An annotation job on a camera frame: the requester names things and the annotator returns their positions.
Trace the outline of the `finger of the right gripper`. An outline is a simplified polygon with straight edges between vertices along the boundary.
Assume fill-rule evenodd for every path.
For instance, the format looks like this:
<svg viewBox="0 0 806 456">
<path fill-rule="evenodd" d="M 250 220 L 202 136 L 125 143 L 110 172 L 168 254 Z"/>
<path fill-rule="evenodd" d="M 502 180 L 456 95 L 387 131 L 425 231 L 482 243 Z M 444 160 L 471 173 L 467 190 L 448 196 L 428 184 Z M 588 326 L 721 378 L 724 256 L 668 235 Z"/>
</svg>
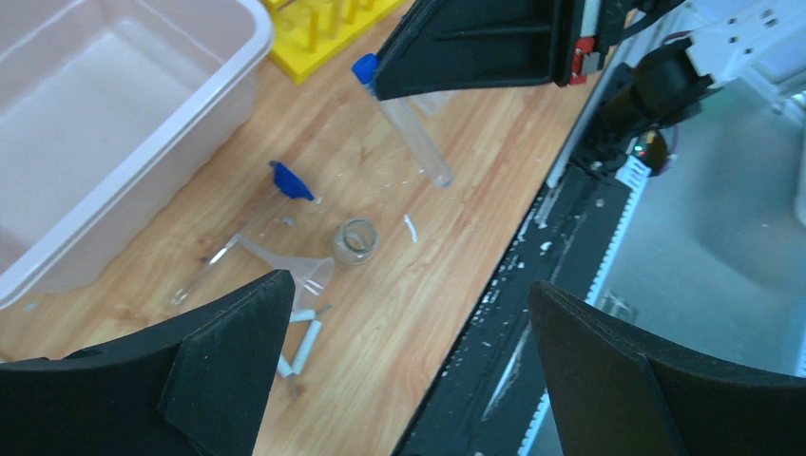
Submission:
<svg viewBox="0 0 806 456">
<path fill-rule="evenodd" d="M 574 1 L 416 1 L 376 56 L 381 100 L 423 93 L 563 85 L 577 37 Z"/>
</svg>

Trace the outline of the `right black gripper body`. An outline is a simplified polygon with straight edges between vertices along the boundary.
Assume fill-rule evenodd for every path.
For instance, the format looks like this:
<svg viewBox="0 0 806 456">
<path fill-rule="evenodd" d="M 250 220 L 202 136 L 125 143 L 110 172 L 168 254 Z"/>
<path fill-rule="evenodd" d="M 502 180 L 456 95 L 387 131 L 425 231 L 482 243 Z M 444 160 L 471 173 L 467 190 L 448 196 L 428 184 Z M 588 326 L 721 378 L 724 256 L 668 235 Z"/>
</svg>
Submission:
<svg viewBox="0 0 806 456">
<path fill-rule="evenodd" d="M 604 67 L 610 49 L 649 28 L 682 0 L 574 1 L 569 21 L 569 84 Z"/>
</svg>

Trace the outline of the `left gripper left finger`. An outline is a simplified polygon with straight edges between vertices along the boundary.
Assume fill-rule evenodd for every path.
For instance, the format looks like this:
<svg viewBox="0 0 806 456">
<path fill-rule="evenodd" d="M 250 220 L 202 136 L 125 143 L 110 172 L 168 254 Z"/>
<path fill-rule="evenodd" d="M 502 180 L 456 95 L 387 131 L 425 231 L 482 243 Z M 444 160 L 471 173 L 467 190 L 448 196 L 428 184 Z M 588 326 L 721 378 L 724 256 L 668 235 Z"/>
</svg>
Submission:
<svg viewBox="0 0 806 456">
<path fill-rule="evenodd" d="M 295 283 L 275 270 L 61 359 L 1 367 L 5 455 L 249 455 Z"/>
</svg>

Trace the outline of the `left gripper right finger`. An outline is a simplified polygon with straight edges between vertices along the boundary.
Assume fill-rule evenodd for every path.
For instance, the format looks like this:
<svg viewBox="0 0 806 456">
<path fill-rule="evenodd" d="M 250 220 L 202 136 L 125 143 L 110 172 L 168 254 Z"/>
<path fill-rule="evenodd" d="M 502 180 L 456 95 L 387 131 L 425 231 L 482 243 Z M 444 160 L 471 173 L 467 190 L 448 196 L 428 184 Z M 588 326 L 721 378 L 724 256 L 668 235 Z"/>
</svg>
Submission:
<svg viewBox="0 0 806 456">
<path fill-rule="evenodd" d="M 695 351 L 549 283 L 528 297 L 566 455 L 801 455 L 805 381 Z"/>
</svg>

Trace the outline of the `blue capped tube front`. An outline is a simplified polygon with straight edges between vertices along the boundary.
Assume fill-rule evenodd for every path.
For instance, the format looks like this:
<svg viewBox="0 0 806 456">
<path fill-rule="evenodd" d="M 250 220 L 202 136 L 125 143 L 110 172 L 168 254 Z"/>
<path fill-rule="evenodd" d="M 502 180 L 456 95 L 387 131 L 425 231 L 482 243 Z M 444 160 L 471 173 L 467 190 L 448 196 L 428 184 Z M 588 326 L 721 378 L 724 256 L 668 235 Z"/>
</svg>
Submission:
<svg viewBox="0 0 806 456">
<path fill-rule="evenodd" d="M 409 147 L 423 173 L 436 187 L 450 187 L 453 180 L 451 167 L 425 126 L 409 107 L 407 100 L 397 98 L 382 101 L 377 96 L 373 77 L 378 67 L 378 58 L 374 54 L 368 53 L 352 65 L 352 72 L 386 120 Z"/>
</svg>

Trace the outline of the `yellow test tube rack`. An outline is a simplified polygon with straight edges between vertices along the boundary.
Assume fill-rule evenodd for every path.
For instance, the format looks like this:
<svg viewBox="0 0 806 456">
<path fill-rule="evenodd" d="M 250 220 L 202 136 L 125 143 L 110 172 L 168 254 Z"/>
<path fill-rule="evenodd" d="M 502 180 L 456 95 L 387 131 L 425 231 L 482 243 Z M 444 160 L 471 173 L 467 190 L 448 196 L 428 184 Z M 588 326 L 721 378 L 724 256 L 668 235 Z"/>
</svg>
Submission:
<svg viewBox="0 0 806 456">
<path fill-rule="evenodd" d="M 403 0 L 265 0 L 276 28 L 272 62 L 301 84 Z"/>
</svg>

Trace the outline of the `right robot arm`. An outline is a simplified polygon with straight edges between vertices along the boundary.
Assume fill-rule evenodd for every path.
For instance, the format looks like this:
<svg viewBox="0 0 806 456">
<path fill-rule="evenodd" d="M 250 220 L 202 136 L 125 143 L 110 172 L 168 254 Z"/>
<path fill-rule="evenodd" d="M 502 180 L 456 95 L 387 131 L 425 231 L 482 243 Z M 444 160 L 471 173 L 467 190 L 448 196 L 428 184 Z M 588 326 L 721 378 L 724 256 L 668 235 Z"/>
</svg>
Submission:
<svg viewBox="0 0 806 456">
<path fill-rule="evenodd" d="M 457 89 L 577 85 L 613 46 L 676 10 L 676 1 L 417 1 L 377 53 L 353 66 L 381 102 Z M 805 28 L 801 1 L 754 1 L 672 33 L 600 103 L 583 141 L 601 176 L 626 143 L 700 112 L 701 101 Z"/>
</svg>

